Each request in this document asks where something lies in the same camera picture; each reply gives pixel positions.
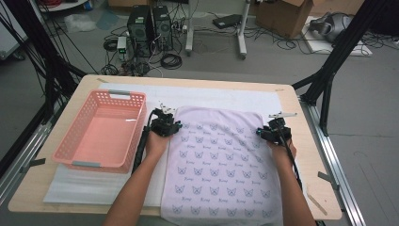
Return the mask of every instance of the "tabletop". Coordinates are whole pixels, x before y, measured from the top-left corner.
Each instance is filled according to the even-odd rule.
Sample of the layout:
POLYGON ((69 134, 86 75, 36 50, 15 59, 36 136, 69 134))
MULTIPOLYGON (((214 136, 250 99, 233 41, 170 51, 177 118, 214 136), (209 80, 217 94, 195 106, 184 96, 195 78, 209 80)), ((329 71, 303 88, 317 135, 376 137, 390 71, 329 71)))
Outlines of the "tabletop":
MULTIPOLYGON (((303 110, 294 89, 289 85, 207 81, 192 79, 167 79, 149 77, 122 77, 109 75, 86 75, 80 82, 69 103, 63 110, 37 159, 46 158, 43 165, 32 167, 20 183, 8 204, 13 212, 36 213, 93 213, 106 214, 110 205, 47 203, 43 198, 52 183, 58 164, 51 159, 81 105, 92 89, 102 83, 136 84, 168 87, 188 87, 207 89, 237 89, 276 92, 283 112, 295 112, 296 117, 286 118, 292 129, 295 146, 298 149, 296 160, 304 179, 309 197, 311 212, 316 219, 339 219, 342 216, 340 205, 330 182, 318 177, 318 172, 326 173, 319 151, 311 134, 303 110)), ((160 207, 144 206, 142 215, 159 216, 160 207)))

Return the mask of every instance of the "pink plastic basket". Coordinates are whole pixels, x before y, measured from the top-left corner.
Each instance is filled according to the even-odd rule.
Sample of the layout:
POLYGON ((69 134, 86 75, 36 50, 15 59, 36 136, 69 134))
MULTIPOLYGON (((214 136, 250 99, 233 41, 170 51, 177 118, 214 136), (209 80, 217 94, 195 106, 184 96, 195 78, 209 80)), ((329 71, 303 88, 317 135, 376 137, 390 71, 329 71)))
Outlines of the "pink plastic basket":
POLYGON ((144 93, 93 90, 54 152, 53 160, 76 170, 127 173, 146 111, 144 93))

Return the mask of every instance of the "floor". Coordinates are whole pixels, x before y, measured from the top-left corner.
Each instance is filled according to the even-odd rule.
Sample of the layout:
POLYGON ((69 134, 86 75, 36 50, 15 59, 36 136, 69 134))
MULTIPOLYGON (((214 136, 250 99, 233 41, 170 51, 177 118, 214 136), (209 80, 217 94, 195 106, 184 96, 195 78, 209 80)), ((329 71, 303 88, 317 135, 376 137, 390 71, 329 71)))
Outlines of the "floor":
MULTIPOLYGON (((83 13, 81 9, 73 12, 83 13)), ((71 39, 96 71, 104 65, 104 37, 126 24, 125 15, 96 8, 87 12, 103 29, 70 34, 71 39)), ((197 19, 198 24, 212 26, 211 17, 197 19)), ((253 18, 248 26, 254 26, 253 18)), ((93 70, 61 36, 72 64, 83 71, 93 70)), ((148 73, 151 77, 243 81, 255 83, 293 84, 317 72, 327 55, 305 55, 303 41, 286 50, 286 42, 261 35, 246 38, 247 58, 238 56, 235 37, 201 32, 195 37, 194 52, 180 56, 183 66, 177 71, 161 69, 148 73)), ((399 51, 384 46, 375 48, 371 57, 351 56, 338 71, 333 84, 328 118, 330 138, 340 159, 346 178, 367 225, 398 225, 399 194, 397 162, 399 127, 395 119, 399 105, 399 51)), ((44 99, 38 78, 28 60, 8 59, 0 62, 0 158, 20 135, 44 99)), ((302 94, 306 88, 299 89, 302 94)), ((8 197, 0 207, 1 225, 98 225, 103 215, 18 214, 7 209, 8 197)), ((141 225, 154 225, 155 218, 142 219, 141 225)), ((350 225, 345 217, 326 221, 326 225, 350 225)))

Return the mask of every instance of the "white towel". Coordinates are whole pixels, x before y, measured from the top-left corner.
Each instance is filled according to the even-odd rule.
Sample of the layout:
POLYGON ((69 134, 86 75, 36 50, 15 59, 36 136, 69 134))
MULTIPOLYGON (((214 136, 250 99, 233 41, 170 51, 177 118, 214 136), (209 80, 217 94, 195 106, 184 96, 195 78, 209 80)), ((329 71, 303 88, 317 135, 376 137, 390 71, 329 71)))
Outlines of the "white towel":
POLYGON ((170 141, 161 216, 177 225, 262 225, 281 221, 279 177, 256 134, 256 113, 184 106, 170 141))

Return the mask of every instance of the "white plastic bag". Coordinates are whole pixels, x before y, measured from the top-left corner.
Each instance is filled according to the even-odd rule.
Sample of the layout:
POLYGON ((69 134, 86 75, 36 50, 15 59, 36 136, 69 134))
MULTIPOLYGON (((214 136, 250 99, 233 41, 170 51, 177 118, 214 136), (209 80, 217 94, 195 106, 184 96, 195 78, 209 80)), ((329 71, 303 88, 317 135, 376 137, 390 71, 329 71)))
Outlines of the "white plastic bag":
POLYGON ((78 31, 91 31, 96 28, 96 24, 91 21, 88 15, 73 14, 64 18, 68 33, 78 31))

